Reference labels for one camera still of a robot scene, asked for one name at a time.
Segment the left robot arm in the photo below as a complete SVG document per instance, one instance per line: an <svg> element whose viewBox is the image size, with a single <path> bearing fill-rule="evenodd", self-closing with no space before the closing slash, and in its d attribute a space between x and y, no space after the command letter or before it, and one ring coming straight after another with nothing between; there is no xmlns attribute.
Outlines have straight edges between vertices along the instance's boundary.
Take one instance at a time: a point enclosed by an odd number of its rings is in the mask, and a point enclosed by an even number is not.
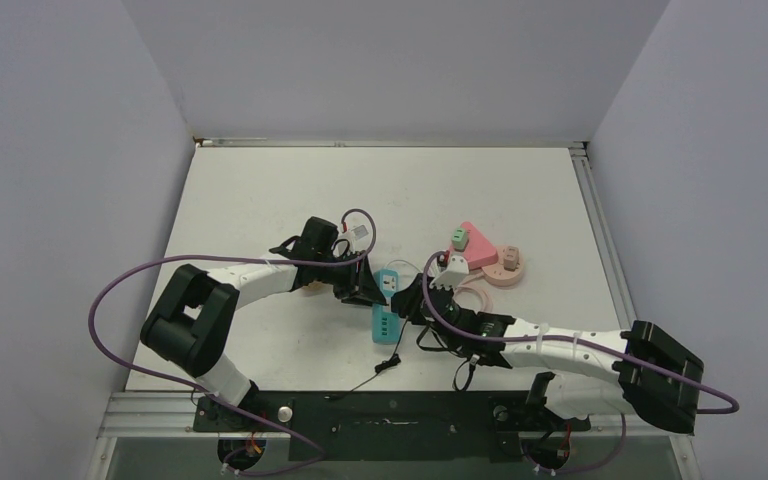
<svg viewBox="0 0 768 480"><path fill-rule="evenodd" d="M178 267L148 314L140 341L221 399L219 417L234 430L256 421L257 387L224 353L237 310L312 283L331 286L344 304L384 305L367 259L347 226L309 218L292 236L253 260L203 270Z"/></svg>

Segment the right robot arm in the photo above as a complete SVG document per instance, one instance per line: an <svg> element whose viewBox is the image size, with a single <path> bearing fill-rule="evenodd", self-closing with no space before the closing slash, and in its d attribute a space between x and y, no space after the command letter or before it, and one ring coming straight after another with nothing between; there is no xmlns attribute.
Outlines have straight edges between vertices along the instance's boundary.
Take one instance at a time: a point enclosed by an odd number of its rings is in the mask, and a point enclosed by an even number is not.
<svg viewBox="0 0 768 480"><path fill-rule="evenodd" d="M553 328L462 307L452 290L423 288L421 281L417 275L392 297L399 317L428 326L446 350L479 366L553 375L524 403L533 425L624 413L661 430L693 433L704 363L658 325L636 320L628 330Z"/></svg>

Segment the green plug adapter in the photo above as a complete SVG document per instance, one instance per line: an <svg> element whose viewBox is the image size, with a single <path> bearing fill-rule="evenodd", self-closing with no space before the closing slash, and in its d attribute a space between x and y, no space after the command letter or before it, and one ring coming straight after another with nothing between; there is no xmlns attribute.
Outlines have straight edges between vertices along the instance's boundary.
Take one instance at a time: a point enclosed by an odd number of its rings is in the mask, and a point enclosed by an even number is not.
<svg viewBox="0 0 768 480"><path fill-rule="evenodd" d="M456 228L451 235L451 249L463 252L469 243L469 230L463 226Z"/></svg>

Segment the pink triangular power strip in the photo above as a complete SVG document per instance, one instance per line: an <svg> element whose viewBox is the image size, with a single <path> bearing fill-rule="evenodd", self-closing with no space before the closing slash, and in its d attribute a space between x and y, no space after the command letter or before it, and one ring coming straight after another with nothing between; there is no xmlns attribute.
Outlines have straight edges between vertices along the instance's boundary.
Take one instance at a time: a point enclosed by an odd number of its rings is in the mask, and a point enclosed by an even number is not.
<svg viewBox="0 0 768 480"><path fill-rule="evenodd" d="M450 238L448 253L464 257L468 262L470 271L495 263L497 261L497 248L490 240L471 222L464 221L458 227L460 226L469 230L469 243L463 252L453 251Z"/></svg>

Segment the teal power strip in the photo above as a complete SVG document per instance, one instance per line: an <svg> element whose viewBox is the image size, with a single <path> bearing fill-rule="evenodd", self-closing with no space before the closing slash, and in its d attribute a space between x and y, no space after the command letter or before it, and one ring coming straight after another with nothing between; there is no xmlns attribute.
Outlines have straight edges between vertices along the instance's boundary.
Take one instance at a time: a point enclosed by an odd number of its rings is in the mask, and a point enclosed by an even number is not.
<svg viewBox="0 0 768 480"><path fill-rule="evenodd" d="M394 270L382 268L374 276L385 297L385 303L372 307L372 341L380 345L395 345L401 336L402 323L400 317L391 310L391 299L399 291L399 275Z"/></svg>

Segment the black plug with thin cable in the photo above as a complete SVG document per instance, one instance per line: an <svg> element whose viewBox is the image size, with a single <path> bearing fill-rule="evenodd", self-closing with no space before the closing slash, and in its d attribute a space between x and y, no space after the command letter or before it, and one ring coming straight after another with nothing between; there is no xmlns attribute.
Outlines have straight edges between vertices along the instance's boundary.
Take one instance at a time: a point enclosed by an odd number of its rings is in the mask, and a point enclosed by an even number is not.
<svg viewBox="0 0 768 480"><path fill-rule="evenodd" d="M332 394L326 395L325 396L325 400L326 401L339 401L339 400L347 397L348 395L356 392L357 390L359 390L363 386L367 385L371 381L375 380L383 372L385 372L387 370L390 370L390 369L393 369L393 368L397 367L401 363L401 357L399 356L398 351L399 351L399 348L401 346L401 342L402 342L402 338L403 338L404 333L405 333L406 326L409 324L409 322L407 320L402 320L402 319L399 319L399 321L400 321L400 330L399 330L399 333L398 333L398 338L397 338L397 341L395 343L395 346L394 346L394 348L393 348L393 350L391 352L391 355L386 360L381 361L379 364L377 364L374 367L374 373L369 378L367 378L366 380L361 381L358 385L352 387L351 389L349 389L347 391L343 391L343 392L339 392L339 393L332 393Z"/></svg>

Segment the beige cube adapter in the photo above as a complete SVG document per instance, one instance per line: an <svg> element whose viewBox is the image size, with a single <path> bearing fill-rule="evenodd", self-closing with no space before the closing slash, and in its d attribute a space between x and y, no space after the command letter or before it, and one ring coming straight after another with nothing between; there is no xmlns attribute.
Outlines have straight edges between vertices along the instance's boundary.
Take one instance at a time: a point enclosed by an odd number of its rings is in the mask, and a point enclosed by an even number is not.
<svg viewBox="0 0 768 480"><path fill-rule="evenodd" d="M319 282L319 281L314 281L314 282L311 282L310 284L304 286L305 290L311 291L311 292L319 291L319 290L327 290L329 288L330 288L330 285L328 285L326 283Z"/></svg>

